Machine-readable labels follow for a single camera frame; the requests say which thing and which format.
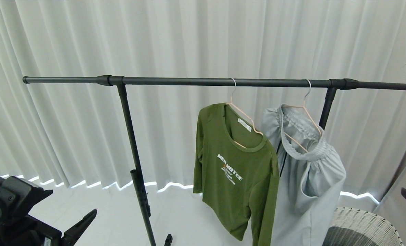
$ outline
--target light under curtain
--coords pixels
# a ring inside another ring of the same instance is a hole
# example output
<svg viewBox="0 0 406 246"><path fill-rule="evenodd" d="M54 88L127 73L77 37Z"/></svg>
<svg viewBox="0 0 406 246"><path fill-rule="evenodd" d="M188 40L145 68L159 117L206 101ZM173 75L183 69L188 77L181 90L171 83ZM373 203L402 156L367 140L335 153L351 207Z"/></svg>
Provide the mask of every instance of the light under curtain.
<svg viewBox="0 0 406 246"><path fill-rule="evenodd" d="M406 83L406 1L0 1L0 175L128 184L115 87L21 80L103 74ZM127 90L145 182L192 184L198 112L233 88ZM265 108L306 92L241 87L234 102L260 126ZM308 97L317 122L325 93ZM380 200L406 152L406 92L338 91L325 136L345 191Z"/></svg>

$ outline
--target garment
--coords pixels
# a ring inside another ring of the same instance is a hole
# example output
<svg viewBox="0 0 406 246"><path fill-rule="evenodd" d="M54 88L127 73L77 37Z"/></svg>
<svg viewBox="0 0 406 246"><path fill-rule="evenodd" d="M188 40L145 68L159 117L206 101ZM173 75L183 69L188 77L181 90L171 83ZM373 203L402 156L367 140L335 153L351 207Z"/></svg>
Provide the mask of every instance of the garment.
<svg viewBox="0 0 406 246"><path fill-rule="evenodd" d="M267 138L229 105L201 109L193 192L203 192L203 202L231 235L242 241L251 217L253 246L270 244L277 185L277 158Z"/></svg>
<svg viewBox="0 0 406 246"><path fill-rule="evenodd" d="M262 132L276 148L281 169L271 245L322 246L345 169L309 118L298 109L283 106L266 109L262 118ZM288 140L285 133L308 152Z"/></svg>

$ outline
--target white floor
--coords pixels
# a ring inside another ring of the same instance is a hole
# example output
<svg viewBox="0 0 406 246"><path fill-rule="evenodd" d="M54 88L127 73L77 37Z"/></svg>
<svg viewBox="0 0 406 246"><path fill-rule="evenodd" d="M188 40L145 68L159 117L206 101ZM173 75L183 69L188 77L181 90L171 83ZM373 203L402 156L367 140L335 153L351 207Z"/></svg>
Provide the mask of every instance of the white floor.
<svg viewBox="0 0 406 246"><path fill-rule="evenodd" d="M85 214L98 209L98 214L76 246L149 246L144 222L133 185L123 190L116 186L102 189L85 185L67 189L51 183L43 188L54 194L31 210L30 215L64 232ZM192 189L169 187L157 192L148 186L151 207L151 225L156 244L163 246L167 234L173 235L173 246L249 246L250 228L242 242L234 239L223 228L213 211L192 194ZM356 207L372 211L374 203L369 198L355 200L342 196L339 206Z"/></svg>

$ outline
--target white curtain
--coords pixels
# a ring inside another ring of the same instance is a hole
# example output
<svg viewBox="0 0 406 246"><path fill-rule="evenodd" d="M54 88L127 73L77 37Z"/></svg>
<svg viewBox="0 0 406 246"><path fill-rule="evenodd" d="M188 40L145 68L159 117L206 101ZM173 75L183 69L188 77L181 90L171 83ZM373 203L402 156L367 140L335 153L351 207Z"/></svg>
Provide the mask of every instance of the white curtain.
<svg viewBox="0 0 406 246"><path fill-rule="evenodd" d="M406 1L0 1L0 175L68 187L134 168L115 87L22 76L353 78L406 83ZM192 184L198 111L231 87L127 86L145 181ZM262 112L307 89L241 87ZM319 121L325 89L307 108ZM345 190L380 199L406 151L406 92L338 91L326 137Z"/></svg>

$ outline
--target label on robot arm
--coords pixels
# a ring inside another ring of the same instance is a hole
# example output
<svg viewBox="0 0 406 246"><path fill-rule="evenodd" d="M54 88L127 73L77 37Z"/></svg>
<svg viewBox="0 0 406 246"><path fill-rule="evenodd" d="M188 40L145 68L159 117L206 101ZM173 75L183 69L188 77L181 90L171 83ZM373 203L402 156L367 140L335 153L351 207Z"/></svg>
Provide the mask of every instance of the label on robot arm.
<svg viewBox="0 0 406 246"><path fill-rule="evenodd" d="M43 244L43 246L51 246L51 240L45 237L45 243Z"/></svg>

